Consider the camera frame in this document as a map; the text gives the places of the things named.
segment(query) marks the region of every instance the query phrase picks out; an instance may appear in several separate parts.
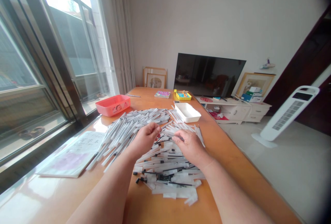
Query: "wooden table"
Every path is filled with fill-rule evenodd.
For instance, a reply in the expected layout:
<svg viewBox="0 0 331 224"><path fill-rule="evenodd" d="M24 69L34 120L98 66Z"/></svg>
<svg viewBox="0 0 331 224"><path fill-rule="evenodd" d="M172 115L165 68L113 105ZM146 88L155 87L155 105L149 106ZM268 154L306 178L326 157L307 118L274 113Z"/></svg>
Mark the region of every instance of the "wooden table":
<svg viewBox="0 0 331 224"><path fill-rule="evenodd" d="M135 88L129 93L131 110L168 108L170 99L155 98L156 89ZM276 223L300 223L295 214L218 126L215 120L194 98L190 103L201 113L199 125L208 152L230 173L243 190ZM122 113L101 117L87 130L105 132L106 125ZM98 164L92 171L84 171L77 179L40 177L31 171L12 188L0 196L1 223L65 223L103 175L104 167ZM189 207L185 199L163 198L152 195L144 184L135 184L132 176L127 196L123 223L221 223L219 212L206 180L197 188L199 200Z"/></svg>

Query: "white curtain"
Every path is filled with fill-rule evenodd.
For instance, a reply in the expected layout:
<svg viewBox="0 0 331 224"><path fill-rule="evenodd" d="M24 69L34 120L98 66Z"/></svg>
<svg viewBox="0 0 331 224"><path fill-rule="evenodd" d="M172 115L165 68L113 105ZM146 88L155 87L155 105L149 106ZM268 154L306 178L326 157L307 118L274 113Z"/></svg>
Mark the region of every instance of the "white curtain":
<svg viewBox="0 0 331 224"><path fill-rule="evenodd" d="M111 53L109 56L116 74L117 90L119 94L126 94L135 87L129 0L98 0L98 2L103 12L101 18L106 46Z"/></svg>

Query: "tv stand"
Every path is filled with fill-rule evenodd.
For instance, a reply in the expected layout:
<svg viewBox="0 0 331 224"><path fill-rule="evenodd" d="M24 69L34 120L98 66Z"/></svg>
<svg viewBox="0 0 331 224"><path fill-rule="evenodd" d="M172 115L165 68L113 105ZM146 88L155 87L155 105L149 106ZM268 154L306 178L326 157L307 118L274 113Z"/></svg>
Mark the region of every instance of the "tv stand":
<svg viewBox="0 0 331 224"><path fill-rule="evenodd" d="M200 98L208 98L212 102L205 102ZM266 103L247 103L233 98L215 100L211 97L198 96L195 98L199 103L204 104L204 108L214 109L213 105L218 105L221 108L221 113L227 120L215 120L218 124L236 123L241 124L245 122L260 122L263 116L268 112L271 105Z"/></svg>

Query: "picture frame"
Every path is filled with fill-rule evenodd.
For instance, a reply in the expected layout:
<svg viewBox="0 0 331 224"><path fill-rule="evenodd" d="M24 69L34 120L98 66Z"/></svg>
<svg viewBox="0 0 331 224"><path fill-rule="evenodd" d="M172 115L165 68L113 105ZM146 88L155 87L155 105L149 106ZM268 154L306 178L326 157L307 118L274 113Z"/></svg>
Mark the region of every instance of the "picture frame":
<svg viewBox="0 0 331 224"><path fill-rule="evenodd" d="M165 89L166 76L156 73L147 73L147 87Z"/></svg>
<svg viewBox="0 0 331 224"><path fill-rule="evenodd" d="M164 68L157 68L157 67L144 67L142 71L142 76L143 76L143 87L148 87L147 86L147 74L157 74L157 75L163 75L165 76L164 79L164 88L166 87L167 84L167 70Z"/></svg>
<svg viewBox="0 0 331 224"><path fill-rule="evenodd" d="M263 97L274 77L275 74L245 72L237 90L237 96L240 98L242 94L246 93L251 87L255 86L261 88Z"/></svg>

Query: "tower fan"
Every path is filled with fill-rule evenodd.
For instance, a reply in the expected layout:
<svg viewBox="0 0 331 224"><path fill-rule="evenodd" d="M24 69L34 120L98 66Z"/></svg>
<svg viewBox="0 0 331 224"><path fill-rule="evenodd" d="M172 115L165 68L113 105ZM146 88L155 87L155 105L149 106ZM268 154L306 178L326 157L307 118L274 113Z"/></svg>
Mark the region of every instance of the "tower fan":
<svg viewBox="0 0 331 224"><path fill-rule="evenodd" d="M295 120L319 92L320 89L313 86L298 87L270 119L261 133L254 133L252 137L268 148L278 146L271 141Z"/></svg>

